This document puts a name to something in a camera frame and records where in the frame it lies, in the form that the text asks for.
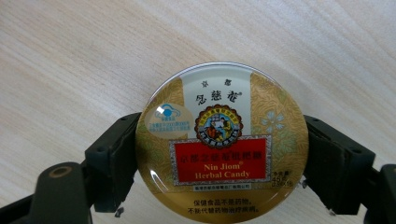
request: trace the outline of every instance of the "logo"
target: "logo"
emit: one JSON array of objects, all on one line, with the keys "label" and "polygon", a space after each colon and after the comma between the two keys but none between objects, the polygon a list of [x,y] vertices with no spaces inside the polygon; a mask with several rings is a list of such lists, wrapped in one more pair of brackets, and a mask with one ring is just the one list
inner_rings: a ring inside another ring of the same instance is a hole
[{"label": "logo", "polygon": [[208,106],[195,120],[197,138],[214,148],[229,147],[242,135],[242,119],[227,105]]},{"label": "logo", "polygon": [[169,104],[160,105],[155,111],[155,117],[161,118],[162,121],[175,120],[176,117],[180,117],[180,111]]}]

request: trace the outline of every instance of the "black holder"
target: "black holder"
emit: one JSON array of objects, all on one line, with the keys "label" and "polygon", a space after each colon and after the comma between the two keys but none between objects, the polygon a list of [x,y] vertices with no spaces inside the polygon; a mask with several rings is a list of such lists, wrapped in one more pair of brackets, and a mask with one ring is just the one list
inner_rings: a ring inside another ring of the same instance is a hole
[{"label": "black holder", "polygon": [[[134,134],[140,113],[118,119],[86,151],[82,164],[65,162],[44,171],[35,194],[0,209],[0,223],[91,224],[90,207],[120,216],[137,170]],[[375,154],[319,119],[305,116],[309,155],[303,186],[337,215],[365,224],[396,223],[396,165],[372,168]]]}]

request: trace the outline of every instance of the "tin lid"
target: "tin lid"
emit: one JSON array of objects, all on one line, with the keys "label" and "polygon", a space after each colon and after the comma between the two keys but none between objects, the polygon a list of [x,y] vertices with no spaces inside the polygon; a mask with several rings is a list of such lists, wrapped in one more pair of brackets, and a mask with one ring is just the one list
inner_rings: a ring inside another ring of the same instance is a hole
[{"label": "tin lid", "polygon": [[149,190],[183,217],[235,223],[277,206],[299,182],[308,131],[297,104],[264,73],[204,63],[168,79],[136,130]]}]

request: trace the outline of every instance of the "wooden table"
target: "wooden table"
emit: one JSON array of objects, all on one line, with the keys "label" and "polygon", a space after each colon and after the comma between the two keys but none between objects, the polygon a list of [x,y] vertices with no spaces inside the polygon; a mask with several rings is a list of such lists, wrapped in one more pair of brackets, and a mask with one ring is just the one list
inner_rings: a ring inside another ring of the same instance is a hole
[{"label": "wooden table", "polygon": [[[116,119],[142,111],[174,73],[229,61],[273,77],[306,115],[396,162],[394,1],[0,2],[0,206],[34,192],[37,176],[84,150]],[[193,223],[139,174],[121,218],[94,223]],[[248,223],[362,223],[332,217],[297,188]]]}]

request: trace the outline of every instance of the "emblem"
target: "emblem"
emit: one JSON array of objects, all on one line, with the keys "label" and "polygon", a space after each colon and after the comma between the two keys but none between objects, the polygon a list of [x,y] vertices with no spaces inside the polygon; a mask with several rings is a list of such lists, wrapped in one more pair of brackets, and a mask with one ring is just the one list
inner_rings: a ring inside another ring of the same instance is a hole
[{"label": "emblem", "polygon": [[214,148],[229,147],[242,135],[242,119],[227,105],[208,106],[195,120],[197,138]]}]

